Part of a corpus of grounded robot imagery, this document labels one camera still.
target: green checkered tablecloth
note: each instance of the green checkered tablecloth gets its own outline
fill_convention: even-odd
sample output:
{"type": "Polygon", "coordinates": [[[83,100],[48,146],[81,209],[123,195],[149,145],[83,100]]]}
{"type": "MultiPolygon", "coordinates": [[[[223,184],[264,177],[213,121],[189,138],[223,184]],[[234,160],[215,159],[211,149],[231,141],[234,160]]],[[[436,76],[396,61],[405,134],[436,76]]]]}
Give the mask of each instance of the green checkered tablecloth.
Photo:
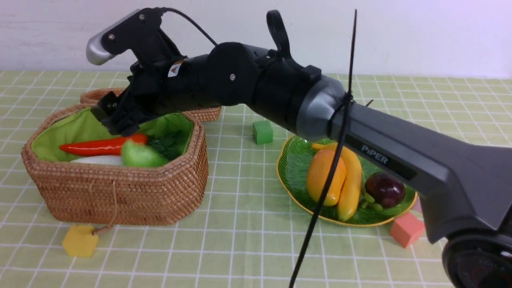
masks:
{"type": "MultiPolygon", "coordinates": [[[[91,259],[65,254],[71,223],[49,214],[21,147],[50,113],[83,92],[125,87],[126,76],[0,71],[0,287],[287,287],[310,216],[276,177],[289,133],[274,126],[274,143],[254,144],[251,125],[262,118],[245,106],[205,124],[210,177],[197,211],[169,227],[116,226],[91,259]]],[[[467,142],[512,145],[512,80],[359,75],[354,88],[374,109],[467,142]]],[[[405,250],[388,231],[320,221],[297,287],[451,287],[443,241],[423,237],[405,250]]]]}

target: basket string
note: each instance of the basket string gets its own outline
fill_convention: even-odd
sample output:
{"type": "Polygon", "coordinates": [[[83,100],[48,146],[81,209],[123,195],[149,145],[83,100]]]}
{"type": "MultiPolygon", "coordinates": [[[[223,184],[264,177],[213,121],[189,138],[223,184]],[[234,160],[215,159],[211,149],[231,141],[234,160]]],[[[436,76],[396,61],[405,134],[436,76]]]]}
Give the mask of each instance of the basket string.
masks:
{"type": "MultiPolygon", "coordinates": [[[[91,185],[89,186],[89,191],[92,190],[93,183],[94,183],[94,181],[91,182],[91,185]]],[[[116,219],[118,207],[117,207],[116,181],[115,180],[112,181],[112,187],[113,187],[112,191],[114,194],[114,215],[108,225],[95,229],[93,231],[93,235],[99,235],[103,232],[107,232],[108,230],[110,230],[114,224],[114,220],[116,219]]]]}

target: green cube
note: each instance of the green cube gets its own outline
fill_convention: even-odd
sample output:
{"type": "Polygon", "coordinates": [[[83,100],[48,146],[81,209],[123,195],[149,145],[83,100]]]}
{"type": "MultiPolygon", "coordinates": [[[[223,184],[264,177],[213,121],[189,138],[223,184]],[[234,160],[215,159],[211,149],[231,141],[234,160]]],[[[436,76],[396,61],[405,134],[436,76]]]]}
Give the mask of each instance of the green cube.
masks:
{"type": "Polygon", "coordinates": [[[264,120],[252,123],[252,136],[258,145],[272,143],[274,133],[270,121],[264,120]]]}

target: red chili pepper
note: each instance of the red chili pepper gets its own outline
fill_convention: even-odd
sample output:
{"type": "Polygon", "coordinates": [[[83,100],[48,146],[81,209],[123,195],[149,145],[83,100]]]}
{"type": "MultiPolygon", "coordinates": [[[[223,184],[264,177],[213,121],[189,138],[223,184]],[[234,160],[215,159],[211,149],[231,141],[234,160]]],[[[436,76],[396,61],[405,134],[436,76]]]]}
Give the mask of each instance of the red chili pepper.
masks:
{"type": "Polygon", "coordinates": [[[100,156],[100,155],[121,155],[121,148],[126,141],[132,140],[135,143],[147,144],[147,136],[142,133],[130,137],[117,137],[105,140],[92,140],[73,144],[64,144],[59,148],[67,153],[78,156],[100,156]]]}

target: white wall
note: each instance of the white wall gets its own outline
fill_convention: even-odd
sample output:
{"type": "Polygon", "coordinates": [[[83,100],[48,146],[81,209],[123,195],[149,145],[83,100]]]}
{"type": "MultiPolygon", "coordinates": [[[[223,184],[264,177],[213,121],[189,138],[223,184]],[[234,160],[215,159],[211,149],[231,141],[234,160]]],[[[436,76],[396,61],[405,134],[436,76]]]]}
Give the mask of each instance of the white wall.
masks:
{"type": "MultiPolygon", "coordinates": [[[[87,40],[136,8],[169,6],[217,42],[274,48],[265,13],[279,9],[292,55],[325,73],[347,73],[358,9],[355,73],[512,77],[511,0],[1,0],[0,69],[122,70],[130,52],[97,67],[87,40]]],[[[212,46],[167,13],[162,28],[188,55],[212,46]]]]}

